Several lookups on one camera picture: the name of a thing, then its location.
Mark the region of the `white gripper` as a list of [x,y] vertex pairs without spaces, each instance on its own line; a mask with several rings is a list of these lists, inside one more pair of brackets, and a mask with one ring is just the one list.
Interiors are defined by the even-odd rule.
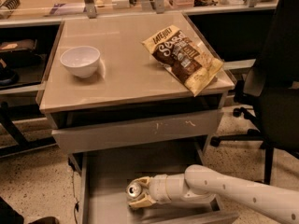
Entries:
[[149,188],[148,193],[130,198],[128,205],[133,209],[146,208],[155,203],[174,203],[183,201],[189,187],[185,182],[184,174],[143,176],[134,179],[131,186],[135,189]]

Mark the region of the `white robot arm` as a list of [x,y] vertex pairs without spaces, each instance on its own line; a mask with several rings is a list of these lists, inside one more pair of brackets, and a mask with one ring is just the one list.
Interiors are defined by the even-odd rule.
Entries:
[[126,188],[133,209],[173,203],[195,207],[222,195],[280,224],[299,224],[299,192],[223,175],[203,165],[191,165],[176,175],[143,176]]

